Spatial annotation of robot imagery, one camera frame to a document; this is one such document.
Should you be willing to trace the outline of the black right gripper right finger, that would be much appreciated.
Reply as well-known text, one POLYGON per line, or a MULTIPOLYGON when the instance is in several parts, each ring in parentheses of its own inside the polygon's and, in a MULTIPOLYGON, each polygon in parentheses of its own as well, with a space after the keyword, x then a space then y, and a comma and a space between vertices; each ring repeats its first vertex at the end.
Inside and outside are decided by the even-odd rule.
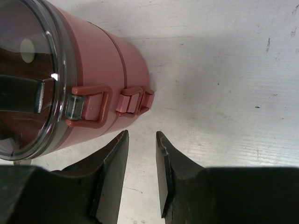
POLYGON ((296 167, 202 167, 156 133, 161 217, 167 224, 296 224, 296 167))

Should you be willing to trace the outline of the pink lunch bowl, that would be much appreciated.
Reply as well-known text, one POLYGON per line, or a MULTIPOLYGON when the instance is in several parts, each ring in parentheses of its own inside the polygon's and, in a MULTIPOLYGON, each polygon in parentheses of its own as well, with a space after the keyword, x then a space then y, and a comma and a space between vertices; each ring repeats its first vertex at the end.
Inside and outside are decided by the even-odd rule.
POLYGON ((99 27, 96 38, 94 79, 112 88, 109 114, 103 129, 112 132, 131 125, 146 113, 153 102, 148 67, 140 52, 128 41, 99 27))
POLYGON ((62 41, 63 112, 44 154, 122 130, 129 122, 116 113, 128 86, 120 39, 44 1, 62 41))

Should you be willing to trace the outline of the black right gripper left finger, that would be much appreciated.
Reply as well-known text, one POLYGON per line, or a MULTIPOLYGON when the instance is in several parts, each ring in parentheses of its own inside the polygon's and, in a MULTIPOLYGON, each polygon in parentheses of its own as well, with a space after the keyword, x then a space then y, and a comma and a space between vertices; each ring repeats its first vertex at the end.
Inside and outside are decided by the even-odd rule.
POLYGON ((129 133, 62 170, 1 166, 3 224, 115 224, 128 158, 129 133))

